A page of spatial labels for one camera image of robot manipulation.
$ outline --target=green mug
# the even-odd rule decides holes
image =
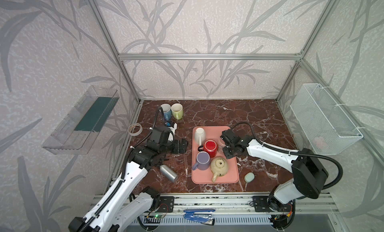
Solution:
[[[173,117],[176,120],[181,120],[183,118],[183,106],[180,103],[175,103],[170,107]]]

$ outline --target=wall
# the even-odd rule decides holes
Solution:
[[[327,0],[97,2],[119,53],[298,53]],[[142,98],[162,99],[275,98],[293,64],[125,63]]]
[[[306,60],[383,144],[384,0],[340,0]],[[289,105],[303,83],[298,70],[279,106],[299,148],[309,147]],[[384,171],[361,141],[332,156],[343,166],[342,180],[329,191],[351,232],[384,227]],[[335,167],[326,163],[333,179]]]
[[[0,231],[67,231],[103,193],[136,107],[85,0],[0,0]],[[90,85],[120,99],[87,155],[41,147]]]

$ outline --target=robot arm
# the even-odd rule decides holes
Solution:
[[[299,152],[261,142],[250,136],[240,138],[231,129],[223,131],[221,138],[226,144],[223,152],[227,159],[241,155],[258,157],[280,165],[293,174],[293,179],[271,191],[268,197],[271,210],[277,211],[282,205],[302,196],[311,199],[319,197],[328,172],[318,158],[311,157],[314,155],[311,150],[303,149]]]
[[[151,137],[145,146],[136,146],[124,159],[125,169],[109,188],[103,198],[83,218],[75,217],[69,225],[71,232],[120,232],[139,215],[155,210],[160,204],[160,192],[146,187],[137,198],[123,206],[136,185],[154,166],[162,165],[167,153],[185,153],[186,139],[174,140],[177,124],[171,127],[151,128]]]

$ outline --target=purple mug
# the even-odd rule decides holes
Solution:
[[[205,151],[199,152],[196,156],[196,163],[192,166],[192,170],[206,170],[210,166],[209,154]]]

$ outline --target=marble countertop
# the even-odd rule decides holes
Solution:
[[[155,109],[164,103],[180,103],[184,108],[184,117],[177,121],[176,139],[186,138],[190,144],[187,152],[181,155],[168,154],[164,164],[174,170],[179,178],[170,182],[158,168],[152,168],[147,176],[136,186],[134,193],[150,186],[161,193],[187,192],[265,192],[276,185],[292,178],[292,174],[278,165],[263,159],[246,157],[237,158],[240,179],[233,184],[195,184],[191,179],[192,130],[196,126],[234,125],[249,121],[257,136],[262,141],[280,147],[295,149],[293,138],[285,124],[275,100],[146,100],[139,114],[138,123],[143,132],[133,137],[131,145],[144,138],[153,123]],[[250,135],[248,125],[238,125],[234,132],[239,136]],[[252,172],[255,179],[246,183],[244,176]]]

